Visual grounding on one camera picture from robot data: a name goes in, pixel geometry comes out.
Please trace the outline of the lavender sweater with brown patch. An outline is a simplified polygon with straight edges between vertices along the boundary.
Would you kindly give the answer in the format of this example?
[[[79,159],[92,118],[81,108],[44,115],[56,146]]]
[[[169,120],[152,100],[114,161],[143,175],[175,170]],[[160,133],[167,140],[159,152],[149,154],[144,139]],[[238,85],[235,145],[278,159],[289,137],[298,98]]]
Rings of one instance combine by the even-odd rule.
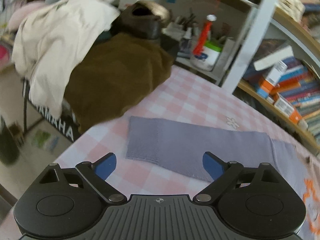
[[[202,164],[205,152],[244,167],[270,163],[295,190],[305,193],[308,172],[292,144],[266,133],[237,132],[165,119],[132,116],[126,157],[147,161],[194,179],[212,182]]]

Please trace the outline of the white jar green lid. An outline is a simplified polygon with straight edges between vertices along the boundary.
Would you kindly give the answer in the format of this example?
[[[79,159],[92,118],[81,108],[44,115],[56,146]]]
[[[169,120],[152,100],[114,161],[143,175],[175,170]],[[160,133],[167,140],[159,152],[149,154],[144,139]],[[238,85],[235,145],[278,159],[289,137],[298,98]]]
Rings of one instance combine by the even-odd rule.
[[[191,64],[199,69],[210,72],[213,70],[221,51],[221,44],[212,41],[206,41],[200,55],[191,55]]]

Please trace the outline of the pink checkered tablecloth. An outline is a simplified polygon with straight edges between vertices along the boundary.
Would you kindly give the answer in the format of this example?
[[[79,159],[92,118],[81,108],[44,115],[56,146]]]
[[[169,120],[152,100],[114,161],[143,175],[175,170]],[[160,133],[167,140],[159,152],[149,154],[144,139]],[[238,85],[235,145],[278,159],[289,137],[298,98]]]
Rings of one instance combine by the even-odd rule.
[[[107,182],[127,196],[131,194],[195,195],[207,184],[144,161],[126,159],[127,131],[131,116],[163,118],[231,131],[263,132],[273,139],[293,144],[306,159],[311,173],[295,171],[303,181],[303,199],[308,216],[300,231],[303,239],[319,239],[319,160],[294,137],[268,118],[209,81],[174,67],[171,77],[119,119],[89,129],[75,143],[60,138],[53,152],[25,139],[17,161],[1,165],[1,185],[19,198],[49,164],[73,167],[81,161],[96,161],[108,152],[117,156],[116,170]]]

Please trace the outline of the white orange upright box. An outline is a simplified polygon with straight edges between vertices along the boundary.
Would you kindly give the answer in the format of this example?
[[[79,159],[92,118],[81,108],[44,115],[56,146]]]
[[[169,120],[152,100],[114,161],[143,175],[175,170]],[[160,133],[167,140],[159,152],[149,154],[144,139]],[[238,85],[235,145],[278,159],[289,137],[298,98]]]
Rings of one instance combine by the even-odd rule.
[[[266,72],[258,82],[257,94],[262,98],[268,98],[272,89],[279,82],[280,78],[284,75],[287,70],[287,65],[283,61],[278,61]]]

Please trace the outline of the row of colourful books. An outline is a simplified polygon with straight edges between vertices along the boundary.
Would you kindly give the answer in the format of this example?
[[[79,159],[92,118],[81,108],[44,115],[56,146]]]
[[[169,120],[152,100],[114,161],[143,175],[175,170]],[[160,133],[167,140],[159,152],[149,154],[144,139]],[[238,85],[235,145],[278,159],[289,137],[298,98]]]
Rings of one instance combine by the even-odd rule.
[[[253,87],[255,92],[259,80],[271,67],[256,71],[253,63],[285,46],[290,45],[283,39],[264,39],[261,42],[242,77],[246,83]],[[277,93],[283,96],[302,116],[300,122],[295,125],[298,125],[304,131],[310,132],[319,144],[319,75],[317,75],[311,64],[296,57],[295,54],[293,57],[282,61],[287,65],[287,70],[266,100],[273,105],[274,96]]]

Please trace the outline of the white and wood bookshelf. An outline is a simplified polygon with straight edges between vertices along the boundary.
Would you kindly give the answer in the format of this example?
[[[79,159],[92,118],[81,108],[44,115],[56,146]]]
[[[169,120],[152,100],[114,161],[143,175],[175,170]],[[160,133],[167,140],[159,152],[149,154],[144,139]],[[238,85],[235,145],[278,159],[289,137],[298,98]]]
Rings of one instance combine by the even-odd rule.
[[[258,100],[268,111],[276,115],[278,119],[285,122],[287,127],[295,130],[302,140],[303,145],[310,147],[312,151],[319,154],[319,144],[317,144],[310,132],[304,131],[298,125],[292,123],[283,113],[276,109],[274,105],[259,96],[253,90],[252,86],[242,80],[251,59],[253,59],[253,56],[257,52],[270,25],[273,25],[279,32],[282,32],[283,35],[286,35],[292,42],[295,42],[300,50],[305,50],[305,53],[310,57],[310,61],[315,64],[316,72],[319,73],[319,46],[317,46],[316,49],[312,49],[315,43],[312,41],[311,44],[309,44],[306,31],[276,7],[277,1],[278,0],[261,0],[257,6],[253,14],[253,19],[250,21],[250,27],[248,28],[243,45],[235,57],[231,70],[228,72],[222,84],[222,88],[228,92],[233,92],[236,87],[242,89]]]

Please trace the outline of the brown fleece garment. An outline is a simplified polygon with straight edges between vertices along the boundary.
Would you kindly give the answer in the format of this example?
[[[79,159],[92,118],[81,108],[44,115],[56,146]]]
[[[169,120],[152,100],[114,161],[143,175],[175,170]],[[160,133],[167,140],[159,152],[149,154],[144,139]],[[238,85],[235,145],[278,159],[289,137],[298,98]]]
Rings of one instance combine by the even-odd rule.
[[[126,33],[93,46],[72,71],[64,94],[79,132],[139,104],[170,77],[173,62],[159,44]]]

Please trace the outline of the white orange flat box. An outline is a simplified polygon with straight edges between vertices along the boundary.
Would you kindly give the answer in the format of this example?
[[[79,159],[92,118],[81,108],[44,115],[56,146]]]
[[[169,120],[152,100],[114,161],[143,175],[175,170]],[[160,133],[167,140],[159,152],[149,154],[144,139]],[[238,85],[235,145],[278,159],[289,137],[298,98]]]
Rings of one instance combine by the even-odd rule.
[[[277,93],[274,96],[274,107],[283,113],[288,119],[294,123],[298,124],[302,119],[302,116],[298,113],[295,107],[291,105],[283,96]]]

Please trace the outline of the gold round tin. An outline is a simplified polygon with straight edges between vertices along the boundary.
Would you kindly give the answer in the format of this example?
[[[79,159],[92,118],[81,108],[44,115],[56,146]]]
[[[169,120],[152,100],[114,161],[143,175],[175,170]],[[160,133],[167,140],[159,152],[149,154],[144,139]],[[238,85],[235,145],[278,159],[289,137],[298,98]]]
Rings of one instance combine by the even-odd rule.
[[[170,21],[170,11],[166,9],[164,6],[151,0],[139,0],[137,3],[144,5],[154,15],[159,16],[163,23]]]

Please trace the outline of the white leaning book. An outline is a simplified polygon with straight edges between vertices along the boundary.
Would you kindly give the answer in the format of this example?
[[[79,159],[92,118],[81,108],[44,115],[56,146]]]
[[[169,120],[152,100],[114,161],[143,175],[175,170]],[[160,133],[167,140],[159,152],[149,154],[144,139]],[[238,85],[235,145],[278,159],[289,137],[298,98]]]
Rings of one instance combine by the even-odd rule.
[[[253,63],[253,66],[256,71],[265,70],[267,68],[272,67],[274,64],[276,64],[279,61],[282,61],[284,59],[287,59],[289,57],[293,57],[293,49],[291,46],[285,46],[284,48],[281,48],[274,53],[267,55],[263,57],[262,59],[259,59],[258,61],[255,61]]]

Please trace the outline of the black Yamaha keyboard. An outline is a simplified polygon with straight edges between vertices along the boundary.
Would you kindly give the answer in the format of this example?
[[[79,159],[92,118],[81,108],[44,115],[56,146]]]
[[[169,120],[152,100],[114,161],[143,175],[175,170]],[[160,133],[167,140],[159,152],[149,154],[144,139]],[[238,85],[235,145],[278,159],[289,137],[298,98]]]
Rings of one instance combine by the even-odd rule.
[[[29,81],[25,78],[21,79],[22,82],[22,96],[23,96],[23,135],[27,135],[32,129],[34,129],[41,122],[46,121],[52,127],[54,127],[61,135],[63,135],[71,143],[74,143],[81,137],[79,132],[79,125],[76,122],[75,115],[71,113],[62,113],[59,119],[53,118],[49,113],[49,109],[43,106],[34,105],[29,99],[30,85]],[[33,107],[37,113],[40,114],[39,120],[35,121],[33,124],[28,125],[27,113],[28,106]]]

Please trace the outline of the cream white garment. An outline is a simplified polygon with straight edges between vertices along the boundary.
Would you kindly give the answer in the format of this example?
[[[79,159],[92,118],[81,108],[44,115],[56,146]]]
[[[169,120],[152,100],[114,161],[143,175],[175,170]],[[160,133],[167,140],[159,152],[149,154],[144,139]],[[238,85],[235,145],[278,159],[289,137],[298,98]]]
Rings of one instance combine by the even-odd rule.
[[[73,69],[103,31],[120,15],[115,0],[59,0],[32,12],[19,26],[12,61],[29,81],[29,99],[61,115]]]

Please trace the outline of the pink plush pillow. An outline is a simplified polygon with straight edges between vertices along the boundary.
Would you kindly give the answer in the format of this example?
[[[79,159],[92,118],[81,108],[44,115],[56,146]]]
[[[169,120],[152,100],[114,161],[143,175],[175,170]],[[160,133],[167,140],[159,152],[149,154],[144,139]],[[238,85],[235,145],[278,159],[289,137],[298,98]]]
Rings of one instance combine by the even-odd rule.
[[[26,18],[32,12],[42,9],[46,6],[47,4],[44,1],[33,1],[22,6],[20,9],[17,9],[8,22],[8,31],[17,31],[24,18]]]

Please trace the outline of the red bottle white cap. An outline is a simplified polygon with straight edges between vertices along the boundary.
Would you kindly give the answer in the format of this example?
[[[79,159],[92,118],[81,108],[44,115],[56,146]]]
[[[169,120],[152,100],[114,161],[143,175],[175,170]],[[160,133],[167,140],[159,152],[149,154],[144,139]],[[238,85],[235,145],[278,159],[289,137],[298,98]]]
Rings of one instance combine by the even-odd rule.
[[[196,46],[193,49],[193,55],[200,56],[203,50],[203,46],[207,40],[208,33],[211,29],[213,22],[216,21],[216,16],[213,14],[207,15],[206,22],[203,25],[203,29],[200,33]]]

